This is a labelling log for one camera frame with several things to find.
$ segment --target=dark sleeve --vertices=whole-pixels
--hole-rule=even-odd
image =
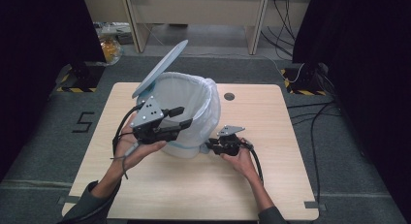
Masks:
[[[63,221],[67,221],[72,218],[79,218],[83,217],[87,214],[95,212],[98,208],[102,208],[99,210],[99,218],[102,220],[106,220],[107,215],[109,213],[110,207],[112,202],[114,201],[115,195],[118,192],[120,187],[120,182],[117,184],[116,188],[112,192],[112,194],[107,198],[96,198],[91,195],[91,190],[97,185],[98,181],[91,182],[87,185],[82,193],[79,201],[73,206],[63,217]]]
[[[287,223],[277,207],[266,208],[258,214],[260,224]]]

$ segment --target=person's right hand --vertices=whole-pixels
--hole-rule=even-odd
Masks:
[[[233,168],[245,176],[247,179],[258,177],[254,164],[251,160],[250,150],[247,148],[241,147],[236,156],[231,156],[228,154],[222,153],[220,155],[224,160],[228,161],[233,165]]]

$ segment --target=translucent plastic bag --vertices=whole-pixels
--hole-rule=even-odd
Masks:
[[[184,107],[184,113],[165,118],[160,127],[175,126],[193,118],[188,129],[182,130],[176,141],[168,142],[163,151],[180,158],[192,158],[200,152],[220,119],[220,99],[212,79],[181,73],[163,73],[140,94],[137,103],[154,96],[161,109]]]

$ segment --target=light blue lid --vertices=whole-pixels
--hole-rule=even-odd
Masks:
[[[136,91],[133,93],[133,99],[139,96],[145,91],[156,79],[161,75],[181,54],[185,46],[187,46],[188,40],[180,42],[176,45],[163,59],[154,67],[154,69],[148,74],[147,77],[140,83]]]

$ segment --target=wooden table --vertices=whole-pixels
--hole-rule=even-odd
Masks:
[[[135,105],[131,95],[137,86],[136,82],[120,82],[113,87],[70,196],[80,196],[90,181],[105,174],[111,163],[111,140],[124,114]],[[313,202],[314,196],[280,88],[257,84],[217,86],[221,118],[216,131],[225,124],[245,127],[238,135],[255,145],[265,187],[282,215],[287,220],[316,219],[318,209],[304,205]],[[235,95],[233,101],[224,99],[228,92]],[[247,181],[214,153],[181,159],[159,151],[127,174],[130,179],[123,179],[109,218],[258,219]],[[63,214],[72,206],[65,204]]]

